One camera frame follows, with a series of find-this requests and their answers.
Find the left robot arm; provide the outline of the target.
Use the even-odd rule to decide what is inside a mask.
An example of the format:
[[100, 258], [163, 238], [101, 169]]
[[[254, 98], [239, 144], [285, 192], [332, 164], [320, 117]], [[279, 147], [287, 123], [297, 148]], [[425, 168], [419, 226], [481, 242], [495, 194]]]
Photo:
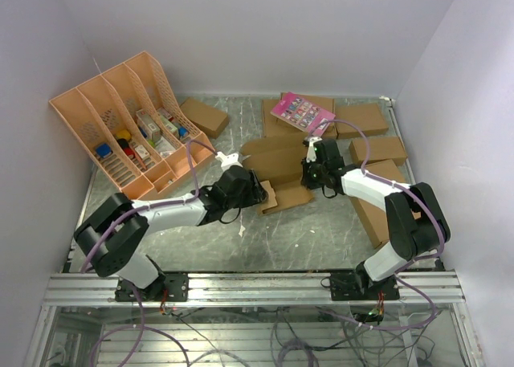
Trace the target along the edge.
[[256, 173], [236, 165], [213, 184], [178, 198], [142, 202], [115, 193], [75, 230], [73, 239], [99, 277], [119, 277], [116, 301], [184, 301], [187, 278], [165, 272], [137, 253], [142, 239], [175, 227], [223, 222], [229, 210], [256, 206], [267, 197]]

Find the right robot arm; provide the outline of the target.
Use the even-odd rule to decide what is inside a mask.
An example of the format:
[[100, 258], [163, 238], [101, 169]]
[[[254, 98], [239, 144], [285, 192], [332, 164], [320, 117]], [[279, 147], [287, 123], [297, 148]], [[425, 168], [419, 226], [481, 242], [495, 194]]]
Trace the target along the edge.
[[306, 137], [304, 145], [302, 186], [358, 198], [385, 212], [389, 242], [359, 263], [350, 272], [353, 281], [343, 287], [372, 299], [397, 271], [443, 251], [451, 232], [431, 186], [408, 185], [346, 165], [334, 140]]

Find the cardboard box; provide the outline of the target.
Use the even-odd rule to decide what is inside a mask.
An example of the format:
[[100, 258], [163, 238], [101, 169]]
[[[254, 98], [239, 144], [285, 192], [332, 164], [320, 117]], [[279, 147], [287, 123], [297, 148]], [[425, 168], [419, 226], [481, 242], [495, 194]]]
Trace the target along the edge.
[[301, 185], [302, 160], [306, 158], [306, 133], [264, 137], [248, 141], [240, 149], [243, 167], [255, 171], [268, 199], [259, 204], [260, 214], [273, 214], [314, 199], [311, 190]]

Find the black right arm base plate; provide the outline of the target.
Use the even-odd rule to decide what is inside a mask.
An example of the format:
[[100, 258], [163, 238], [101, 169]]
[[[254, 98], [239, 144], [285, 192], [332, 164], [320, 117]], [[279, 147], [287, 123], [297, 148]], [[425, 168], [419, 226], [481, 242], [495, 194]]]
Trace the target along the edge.
[[332, 301], [371, 301], [381, 296], [385, 301], [399, 300], [400, 294], [393, 277], [379, 282], [352, 270], [340, 270], [328, 277]]

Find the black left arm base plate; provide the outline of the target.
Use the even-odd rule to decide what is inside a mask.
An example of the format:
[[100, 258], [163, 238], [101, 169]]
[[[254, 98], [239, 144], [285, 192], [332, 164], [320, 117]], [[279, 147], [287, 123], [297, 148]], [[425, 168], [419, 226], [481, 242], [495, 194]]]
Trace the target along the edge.
[[[165, 272], [146, 288], [135, 289], [142, 302], [186, 302], [189, 292], [189, 277], [186, 273]], [[131, 283], [121, 279], [115, 290], [116, 302], [136, 302]]]

